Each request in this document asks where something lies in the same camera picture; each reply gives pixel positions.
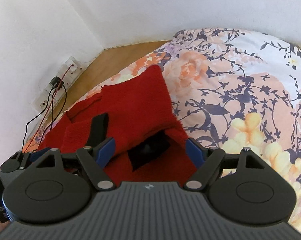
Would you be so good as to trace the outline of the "black power adapter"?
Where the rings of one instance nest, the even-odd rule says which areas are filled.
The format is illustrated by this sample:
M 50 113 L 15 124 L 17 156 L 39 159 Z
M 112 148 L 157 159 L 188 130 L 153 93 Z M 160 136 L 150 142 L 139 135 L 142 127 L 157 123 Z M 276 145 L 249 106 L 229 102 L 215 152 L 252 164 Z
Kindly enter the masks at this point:
M 59 90 L 61 89 L 61 87 L 64 85 L 64 82 L 62 81 L 61 78 L 59 78 L 58 76 L 55 76 L 51 81 L 50 81 L 50 85 L 52 88 Z

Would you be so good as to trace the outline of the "red knit sweater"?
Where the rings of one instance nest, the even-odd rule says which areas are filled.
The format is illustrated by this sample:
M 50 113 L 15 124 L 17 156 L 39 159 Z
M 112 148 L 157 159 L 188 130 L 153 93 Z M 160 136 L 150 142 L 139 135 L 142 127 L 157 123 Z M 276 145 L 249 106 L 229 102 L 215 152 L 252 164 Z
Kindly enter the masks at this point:
M 104 86 L 100 93 L 76 103 L 39 147 L 71 153 L 109 137 L 114 138 L 115 153 L 104 171 L 116 184 L 183 184 L 196 171 L 185 152 L 187 134 L 172 112 L 159 66 L 123 83 Z

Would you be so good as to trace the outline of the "white wall socket strip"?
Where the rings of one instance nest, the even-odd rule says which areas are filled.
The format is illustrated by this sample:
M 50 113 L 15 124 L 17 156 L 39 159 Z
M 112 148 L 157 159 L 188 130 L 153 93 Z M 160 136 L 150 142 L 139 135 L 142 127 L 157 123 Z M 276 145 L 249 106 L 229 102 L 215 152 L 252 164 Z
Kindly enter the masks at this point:
M 35 98 L 32 103 L 33 108 L 38 113 L 43 111 L 45 107 L 50 105 L 48 99 L 52 100 L 52 98 L 54 98 L 53 105 L 55 106 L 65 94 L 63 87 L 69 90 L 85 69 L 86 66 L 74 57 L 69 57 Z

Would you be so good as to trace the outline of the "floral bed sheet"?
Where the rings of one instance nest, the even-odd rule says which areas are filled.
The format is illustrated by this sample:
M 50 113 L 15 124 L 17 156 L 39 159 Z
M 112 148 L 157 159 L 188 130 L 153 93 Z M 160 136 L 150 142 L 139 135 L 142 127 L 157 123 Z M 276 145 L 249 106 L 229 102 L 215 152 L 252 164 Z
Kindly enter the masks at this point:
M 76 103 L 155 65 L 187 137 L 234 154 L 247 146 L 291 184 L 289 223 L 301 232 L 301 49 L 253 31 L 181 30 Z M 41 150 L 48 132 L 40 129 L 25 150 Z

